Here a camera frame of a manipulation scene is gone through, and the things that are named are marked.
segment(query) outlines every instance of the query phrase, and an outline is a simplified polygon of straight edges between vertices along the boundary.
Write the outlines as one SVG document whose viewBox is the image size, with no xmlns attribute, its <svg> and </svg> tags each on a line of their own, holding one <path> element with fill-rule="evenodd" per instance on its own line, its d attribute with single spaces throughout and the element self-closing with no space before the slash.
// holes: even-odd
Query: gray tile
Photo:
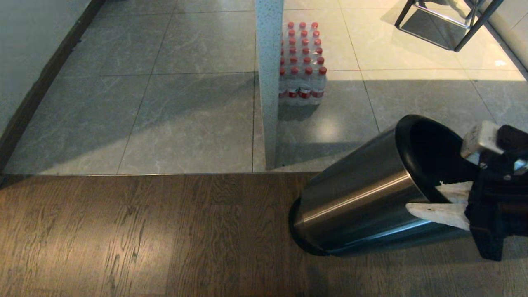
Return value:
<svg viewBox="0 0 528 297">
<path fill-rule="evenodd" d="M 256 113 L 253 170 L 264 172 L 259 121 Z M 279 107 L 277 168 L 270 171 L 323 170 L 377 134 L 361 73 L 330 71 L 321 105 Z"/>
<path fill-rule="evenodd" d="M 170 18 L 168 14 L 110 18 L 126 32 L 115 41 L 101 74 L 150 74 Z"/>
<path fill-rule="evenodd" d="M 254 70 L 254 12 L 175 14 L 154 73 Z"/>
<path fill-rule="evenodd" d="M 148 76 L 58 78 L 7 165 L 18 174 L 116 174 Z"/>
<path fill-rule="evenodd" d="M 95 19 L 71 52 L 59 77 L 96 76 L 116 41 L 126 33 L 126 26 L 114 18 Z"/>
<path fill-rule="evenodd" d="M 463 22 L 469 10 L 446 10 L 442 13 Z M 454 48 L 467 33 L 440 18 L 432 16 L 431 19 L 450 48 Z M 517 57 L 489 25 L 482 26 L 460 52 L 454 54 L 464 69 L 524 70 Z"/>
<path fill-rule="evenodd" d="M 284 0 L 284 10 L 340 9 L 339 0 Z"/>
<path fill-rule="evenodd" d="M 176 2 L 178 0 L 106 0 L 98 16 L 171 13 Z"/>
<path fill-rule="evenodd" d="M 362 71 L 380 130 L 408 114 L 431 117 L 459 135 L 491 114 L 463 70 Z"/>
<path fill-rule="evenodd" d="M 478 93 L 499 125 L 528 131 L 528 82 L 519 71 L 467 70 Z"/>
<path fill-rule="evenodd" d="M 451 51 L 396 29 L 401 9 L 343 10 L 346 25 L 362 70 L 461 69 Z M 402 28 L 430 41 L 445 43 L 429 16 L 410 11 Z"/>
<path fill-rule="evenodd" d="M 253 75 L 152 76 L 119 174 L 251 172 Z"/>
<path fill-rule="evenodd" d="M 178 0 L 174 12 L 233 12 L 254 9 L 254 0 Z"/>
</svg>

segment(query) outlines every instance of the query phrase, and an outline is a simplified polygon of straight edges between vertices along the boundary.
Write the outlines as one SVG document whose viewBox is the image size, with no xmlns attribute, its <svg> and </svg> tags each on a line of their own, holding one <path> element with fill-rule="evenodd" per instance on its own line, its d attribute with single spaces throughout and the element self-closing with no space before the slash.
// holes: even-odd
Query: wood grain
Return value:
<svg viewBox="0 0 528 297">
<path fill-rule="evenodd" d="M 528 239 L 502 262 L 471 238 L 354 258 L 291 240 L 307 174 L 10 177 L 0 296 L 526 296 Z"/>
</svg>

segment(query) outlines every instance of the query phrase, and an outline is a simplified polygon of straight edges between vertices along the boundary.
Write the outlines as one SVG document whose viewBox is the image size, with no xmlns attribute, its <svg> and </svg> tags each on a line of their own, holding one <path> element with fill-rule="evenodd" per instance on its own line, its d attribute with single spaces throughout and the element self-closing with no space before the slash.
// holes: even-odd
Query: stainless steel trash can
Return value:
<svg viewBox="0 0 528 297">
<path fill-rule="evenodd" d="M 352 256 L 469 235 L 405 208 L 449 203 L 435 186 L 474 178 L 478 168 L 461 145 L 434 120 L 404 117 L 305 186 L 289 214 L 293 239 L 314 255 Z"/>
</svg>

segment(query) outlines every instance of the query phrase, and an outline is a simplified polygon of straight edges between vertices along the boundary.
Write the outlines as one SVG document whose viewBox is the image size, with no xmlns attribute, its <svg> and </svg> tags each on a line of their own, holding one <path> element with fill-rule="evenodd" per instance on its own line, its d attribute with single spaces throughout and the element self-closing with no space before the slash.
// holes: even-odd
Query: white wall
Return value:
<svg viewBox="0 0 528 297">
<path fill-rule="evenodd" d="M 0 1 L 0 135 L 89 3 Z"/>
<path fill-rule="evenodd" d="M 528 0 L 504 0 L 489 19 L 519 60 L 528 67 Z"/>
</svg>

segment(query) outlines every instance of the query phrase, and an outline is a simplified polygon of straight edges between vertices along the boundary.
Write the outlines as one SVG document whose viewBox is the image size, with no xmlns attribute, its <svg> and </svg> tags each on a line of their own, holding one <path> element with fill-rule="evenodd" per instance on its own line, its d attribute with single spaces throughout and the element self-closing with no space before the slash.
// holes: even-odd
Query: white speckled pillar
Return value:
<svg viewBox="0 0 528 297">
<path fill-rule="evenodd" d="M 264 127 L 266 168 L 275 167 L 277 146 L 280 34 L 284 0 L 255 0 L 257 46 L 259 47 L 259 81 Z"/>
</svg>

